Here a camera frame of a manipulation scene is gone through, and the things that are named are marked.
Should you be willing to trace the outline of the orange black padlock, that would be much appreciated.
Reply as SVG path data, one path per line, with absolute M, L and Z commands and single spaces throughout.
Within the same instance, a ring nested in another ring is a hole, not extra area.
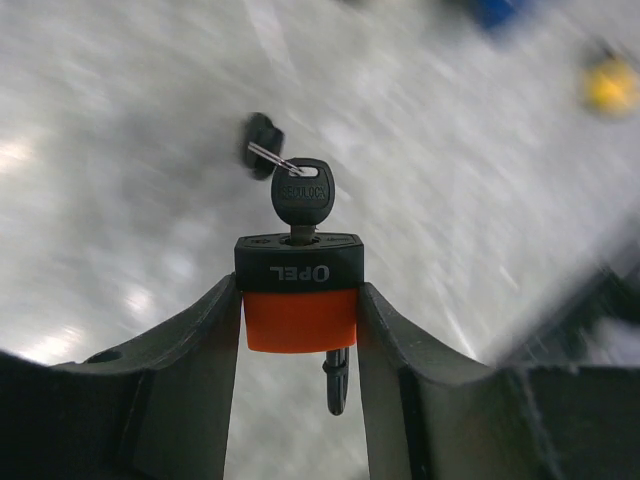
M 346 406 L 349 348 L 356 343 L 364 244 L 355 234 L 316 233 L 308 245 L 288 234 L 240 238 L 234 247 L 248 348 L 272 354 L 326 354 L 327 406 Z

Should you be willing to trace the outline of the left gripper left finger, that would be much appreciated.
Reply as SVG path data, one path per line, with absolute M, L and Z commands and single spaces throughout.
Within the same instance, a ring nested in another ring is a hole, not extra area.
M 224 277 L 194 305 L 82 363 L 1 357 L 5 479 L 219 479 L 240 295 Z

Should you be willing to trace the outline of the yellow padlock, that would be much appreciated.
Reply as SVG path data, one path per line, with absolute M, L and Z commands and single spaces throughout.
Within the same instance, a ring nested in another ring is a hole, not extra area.
M 622 48 L 600 44 L 583 69 L 583 98 L 592 112 L 610 118 L 632 114 L 639 106 L 639 63 Z

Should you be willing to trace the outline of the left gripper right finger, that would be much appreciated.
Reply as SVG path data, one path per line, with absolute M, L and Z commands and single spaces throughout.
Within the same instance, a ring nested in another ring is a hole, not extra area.
M 360 292 L 358 356 L 374 479 L 635 479 L 639 294 L 603 282 L 497 367 L 468 358 Z

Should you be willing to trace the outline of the black keys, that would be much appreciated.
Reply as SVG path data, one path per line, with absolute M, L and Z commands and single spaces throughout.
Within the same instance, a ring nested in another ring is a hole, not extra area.
M 245 123 L 241 158 L 255 179 L 271 181 L 273 208 L 290 226 L 289 244 L 310 245 L 316 227 L 333 208 L 334 176 L 323 160 L 283 158 L 284 140 L 284 132 L 267 115 L 253 113 Z

